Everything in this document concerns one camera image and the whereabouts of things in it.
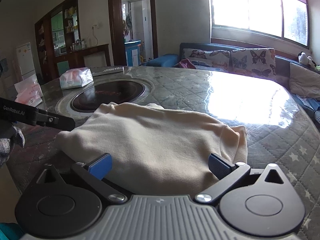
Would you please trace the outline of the left hand grey glove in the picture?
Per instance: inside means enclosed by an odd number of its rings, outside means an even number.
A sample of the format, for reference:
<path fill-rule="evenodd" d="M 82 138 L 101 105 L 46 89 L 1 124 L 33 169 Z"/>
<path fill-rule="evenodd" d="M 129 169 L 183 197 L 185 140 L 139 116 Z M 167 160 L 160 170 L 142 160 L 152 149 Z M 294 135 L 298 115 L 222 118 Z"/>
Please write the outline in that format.
<path fill-rule="evenodd" d="M 3 167 L 8 161 L 11 152 L 15 145 L 19 145 L 24 148 L 25 138 L 19 127 L 16 127 L 13 123 L 1 120 L 1 159 L 0 166 Z"/>

